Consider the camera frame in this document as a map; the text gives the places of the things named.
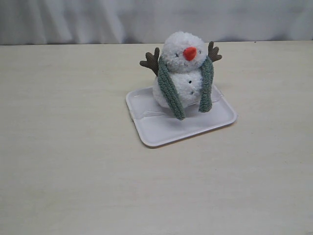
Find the white plush snowman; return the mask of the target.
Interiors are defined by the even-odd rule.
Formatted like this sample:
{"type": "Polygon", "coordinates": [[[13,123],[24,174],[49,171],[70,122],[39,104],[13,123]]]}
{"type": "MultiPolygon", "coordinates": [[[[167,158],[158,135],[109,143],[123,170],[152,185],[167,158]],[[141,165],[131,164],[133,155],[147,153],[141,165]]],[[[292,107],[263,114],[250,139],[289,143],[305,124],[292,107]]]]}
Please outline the white plush snowman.
{"type": "Polygon", "coordinates": [[[153,84],[153,96],[163,108],[169,108],[157,83],[158,61],[162,57],[170,72],[170,78],[178,91],[183,108],[200,103],[202,76],[200,66],[209,57],[212,62],[222,58],[219,48],[213,42],[205,45],[204,41],[188,32],[178,31],[170,35],[163,49],[155,48],[154,53],[147,52],[140,65],[151,69],[156,75],[153,84]]]}

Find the white plastic tray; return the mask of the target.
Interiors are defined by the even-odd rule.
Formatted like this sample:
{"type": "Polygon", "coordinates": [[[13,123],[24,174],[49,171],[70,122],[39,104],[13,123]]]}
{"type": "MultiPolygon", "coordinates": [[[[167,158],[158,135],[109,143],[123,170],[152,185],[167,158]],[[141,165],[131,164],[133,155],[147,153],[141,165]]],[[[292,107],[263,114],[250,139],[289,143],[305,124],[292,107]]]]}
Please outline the white plastic tray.
{"type": "Polygon", "coordinates": [[[237,113],[223,93],[212,87],[213,106],[210,112],[198,112],[199,105],[185,109],[186,118],[176,119],[170,110],[155,101],[152,87],[131,91],[126,95],[130,116],[142,143],[159,147],[233,124],[237,113]]]}

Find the green knitted scarf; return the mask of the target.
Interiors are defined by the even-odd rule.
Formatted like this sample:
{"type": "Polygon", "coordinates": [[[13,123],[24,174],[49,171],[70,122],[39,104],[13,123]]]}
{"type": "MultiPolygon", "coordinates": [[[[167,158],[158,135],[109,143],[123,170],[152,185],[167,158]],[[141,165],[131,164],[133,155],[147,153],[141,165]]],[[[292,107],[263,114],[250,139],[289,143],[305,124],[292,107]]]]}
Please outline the green knitted scarf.
{"type": "MultiPolygon", "coordinates": [[[[199,112],[207,113],[212,109],[211,93],[214,77],[213,62],[209,57],[206,57],[205,61],[200,66],[200,70],[202,76],[202,85],[199,112]]],[[[160,57],[158,61],[157,83],[173,115],[178,120],[185,119],[186,116],[181,99],[174,82],[170,78],[170,72],[162,57],[160,57]]]]}

